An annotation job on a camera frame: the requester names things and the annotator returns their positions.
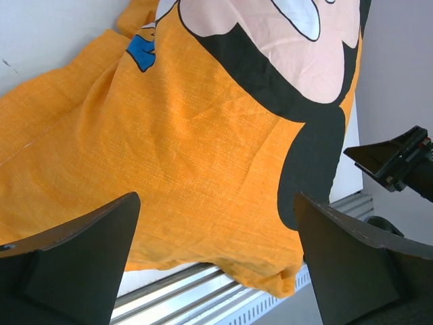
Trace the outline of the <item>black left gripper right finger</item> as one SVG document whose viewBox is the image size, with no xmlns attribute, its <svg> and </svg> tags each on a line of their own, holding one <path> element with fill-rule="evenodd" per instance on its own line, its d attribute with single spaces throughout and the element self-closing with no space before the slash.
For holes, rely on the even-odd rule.
<svg viewBox="0 0 433 325">
<path fill-rule="evenodd" d="M 324 324 L 432 323 L 432 246 L 304 194 L 294 213 Z"/>
</svg>

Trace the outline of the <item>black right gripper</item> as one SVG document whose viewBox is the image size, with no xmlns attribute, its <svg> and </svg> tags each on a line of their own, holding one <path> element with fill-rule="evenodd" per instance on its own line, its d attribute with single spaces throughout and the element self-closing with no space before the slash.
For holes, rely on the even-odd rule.
<svg viewBox="0 0 433 325">
<path fill-rule="evenodd" d="M 432 201 L 432 138 L 423 127 L 385 142 L 349 147 L 344 154 L 389 192 L 408 187 Z"/>
</svg>

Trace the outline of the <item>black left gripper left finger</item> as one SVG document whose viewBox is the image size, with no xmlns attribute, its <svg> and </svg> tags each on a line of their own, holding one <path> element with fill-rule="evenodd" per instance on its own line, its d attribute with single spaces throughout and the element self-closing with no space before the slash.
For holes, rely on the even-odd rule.
<svg viewBox="0 0 433 325">
<path fill-rule="evenodd" d="M 109 324 L 140 206 L 131 192 L 1 245 L 1 323 Z"/>
</svg>

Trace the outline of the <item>orange cartoon print pillowcase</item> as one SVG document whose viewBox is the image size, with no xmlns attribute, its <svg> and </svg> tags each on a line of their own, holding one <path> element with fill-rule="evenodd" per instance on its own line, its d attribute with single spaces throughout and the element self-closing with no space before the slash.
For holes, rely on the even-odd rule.
<svg viewBox="0 0 433 325">
<path fill-rule="evenodd" d="M 293 200 L 329 201 L 370 5 L 132 1 L 2 96 L 2 243 L 136 192 L 127 270 L 209 262 L 293 295 Z"/>
</svg>

